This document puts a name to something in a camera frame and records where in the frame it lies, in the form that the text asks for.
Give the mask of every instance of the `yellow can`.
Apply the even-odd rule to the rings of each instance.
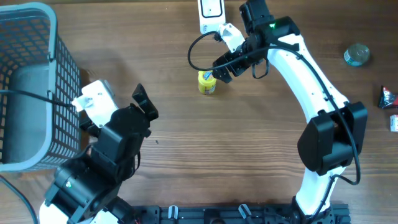
[[[213,71],[199,71],[198,76],[199,91],[204,95],[210,95],[216,88],[216,79],[213,77]]]

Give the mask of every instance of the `wooden table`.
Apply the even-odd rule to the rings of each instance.
[[[225,5],[227,21],[241,31],[242,3]],[[380,110],[376,102],[381,85],[398,91],[398,2],[267,3],[275,17],[289,15],[296,22],[337,89],[368,109],[362,181],[353,187],[339,180],[332,201],[349,204],[353,223],[396,223],[398,135],[389,132],[389,115],[398,111]],[[159,110],[142,145],[141,168],[123,184],[120,197],[132,205],[160,206],[291,201],[304,170],[296,147],[306,126],[300,105],[273,67],[261,80],[248,71],[228,85],[218,82],[214,95],[201,95],[197,72],[187,63],[188,47],[200,35],[195,1],[52,7],[60,35],[90,80],[107,79],[119,106],[128,105],[142,83]],[[345,63],[343,53],[355,42],[370,48],[368,66]],[[193,59],[201,66],[226,52],[210,39],[200,45]],[[52,172],[8,178],[38,212]],[[354,166],[345,175],[353,179]],[[3,185],[0,198],[0,223],[31,223],[23,203]]]

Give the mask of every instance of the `plastic basket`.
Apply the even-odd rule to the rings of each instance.
[[[0,89],[70,103],[80,72],[46,4],[0,7]],[[0,172],[53,169],[80,151],[79,114],[24,95],[0,95]]]

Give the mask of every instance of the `black mounting base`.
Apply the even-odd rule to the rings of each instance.
[[[150,224],[291,224],[293,221],[279,214],[284,213],[291,204],[248,206],[251,222],[244,220],[235,207],[178,207],[178,218],[169,219],[169,208],[158,206],[134,207],[139,223]],[[332,205],[328,214],[315,224],[350,224],[348,205]]]

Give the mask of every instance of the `can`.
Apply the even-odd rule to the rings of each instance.
[[[365,64],[370,58],[370,51],[363,44],[353,44],[344,53],[344,60],[348,65],[358,67]]]
[[[199,71],[199,91],[204,95],[210,95],[216,89],[216,79],[213,77],[213,71]]]

